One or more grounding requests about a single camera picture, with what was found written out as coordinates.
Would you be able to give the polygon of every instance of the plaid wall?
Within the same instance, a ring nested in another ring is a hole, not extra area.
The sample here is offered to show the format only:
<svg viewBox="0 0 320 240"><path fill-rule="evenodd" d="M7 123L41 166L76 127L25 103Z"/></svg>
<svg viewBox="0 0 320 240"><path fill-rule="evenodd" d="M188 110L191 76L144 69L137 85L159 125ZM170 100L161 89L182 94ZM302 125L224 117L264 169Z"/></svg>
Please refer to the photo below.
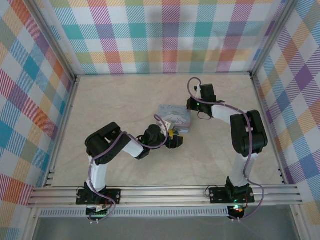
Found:
<svg viewBox="0 0 320 240"><path fill-rule="evenodd" d="M320 239L320 0L300 0L256 84L289 183Z"/></svg>
<svg viewBox="0 0 320 240"><path fill-rule="evenodd" d="M37 0L78 74L248 72L286 0Z"/></svg>
<svg viewBox="0 0 320 240"><path fill-rule="evenodd" d="M20 233L40 187L71 81L22 0L0 0L0 239Z"/></svg>

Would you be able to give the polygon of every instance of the white table surface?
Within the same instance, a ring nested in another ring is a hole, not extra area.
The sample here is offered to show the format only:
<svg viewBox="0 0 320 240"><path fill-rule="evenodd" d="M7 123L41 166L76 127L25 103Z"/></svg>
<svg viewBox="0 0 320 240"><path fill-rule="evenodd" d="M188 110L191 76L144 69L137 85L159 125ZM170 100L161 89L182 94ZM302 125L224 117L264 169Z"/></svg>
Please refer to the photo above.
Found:
<svg viewBox="0 0 320 240"><path fill-rule="evenodd" d="M261 110L248 75L116 75L82 77L55 166L53 186L83 186L89 160L86 138L111 122L133 136L142 135L161 104L185 105L187 82L198 77L212 83L218 100L242 110ZM191 114L189 133L176 149L151 150L137 160L121 152L108 166L108 186L223 185L236 152L230 126L218 119L200 120ZM259 184L281 184L276 156L269 141L257 158L250 179Z"/></svg>

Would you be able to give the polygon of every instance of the purple cable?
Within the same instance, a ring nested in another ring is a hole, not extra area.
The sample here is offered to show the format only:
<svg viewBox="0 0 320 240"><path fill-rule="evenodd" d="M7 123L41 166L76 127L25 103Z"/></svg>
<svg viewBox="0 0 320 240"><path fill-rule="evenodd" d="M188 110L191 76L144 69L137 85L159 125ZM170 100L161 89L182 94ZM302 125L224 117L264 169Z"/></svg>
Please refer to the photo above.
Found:
<svg viewBox="0 0 320 240"><path fill-rule="evenodd" d="M260 200L259 204L257 205L257 207L254 209L254 211L251 212L249 215L247 215L247 216L245 216L245 217L242 218L242 219L247 219L247 218L249 218L250 216L252 216L252 215L260 208L260 206L261 206L261 204L262 204L262 202L264 201L264 198L265 198L265 189L264 189L264 187L261 186L261 185L258 184L258 183L254 183L254 182L250 181L249 178L248 178L248 176L247 176L247 174L246 174L246 170L247 170L247 167L248 167L248 165L249 165L249 163L250 163L251 155L252 155L252 149L253 149L253 138L252 138L252 131L251 131L250 120L249 120L247 114L246 114L244 111L242 111L242 110L240 110L240 109L238 109L238 108L236 108L236 107L234 107L234 106L231 106L231 105L228 105L228 104L225 104L225 103L209 102L209 101L202 101L202 100L197 99L195 96L193 96L193 94L192 94L191 91L190 91L190 82L191 82L191 80L193 80L193 79L198 80L199 83L200 83L200 85L202 84L202 82L201 82L201 80L200 80L199 78L197 78L197 77L192 77L192 78L190 78L189 81L188 81L187 89L188 89L188 92L189 92L190 96L191 96L194 100L196 100L197 102L202 103L202 104L210 104L210 105L224 106L224 107L227 107L227 108L229 108L229 109L235 110L235 111L241 113L241 114L244 116L244 118L245 118L245 120L246 120L246 124L248 125L248 132L249 132L249 155L248 155L248 159L247 159L247 161L246 161L246 163L245 163L245 165L244 165L243 175L244 175L245 179L246 179L250 184L256 185L256 186L258 186L258 187L261 188L261 190L262 190L262 197L261 197L261 200Z"/></svg>
<svg viewBox="0 0 320 240"><path fill-rule="evenodd" d="M89 171L88 171L88 181L89 181L89 185L90 185L92 191L93 191L95 194L97 194L97 195L98 195L99 197L101 197L101 198L104 198L104 199L106 199L106 200L111 201L112 204L113 204L112 210L111 210L105 217L101 218L100 220L97 220L97 221L96 221L97 224L100 223L100 222L102 222L102 221L105 220L110 214L112 214L112 213L115 211L117 204L116 204L116 202L115 202L112 198L110 198L110 197L108 197L108 196L105 196L105 195L102 195L101 193L99 193L99 192L95 189L95 187L94 187L94 185L93 185L93 183L92 183L92 181L91 181L91 171L92 171L92 166L94 165L95 160L103 157L103 156L106 155L108 152L110 152L110 151L115 147L115 145L117 144L117 142L120 140L120 138L122 137L122 135L125 135L125 134L128 135L132 140L136 141L137 143L139 143L141 146L143 146L143 147L145 147L145 148L158 149L158 148L162 147L164 144L166 144L166 142L167 142L167 140L168 140L168 135L169 135L169 134L168 134L168 129L167 129L167 126L166 126L165 122L162 120L161 117L159 117L157 114L155 114L153 117L154 117L157 121L160 121L160 122L163 124L164 129L165 129L165 132L166 132L165 140L164 140L164 142L162 142L160 145L158 145L158 146L148 146L148 145L144 145L144 144L142 144L141 142L137 141L137 139L136 139L134 136L128 134L126 131L123 131L123 132L121 132L121 133L119 134L119 136L114 140L114 142L112 143L112 145L111 145L107 150L105 150L103 153L100 153L99 155L97 155L97 156L95 156L95 157L93 157L93 158L91 159L91 162L90 162L90 165L89 165Z"/></svg>

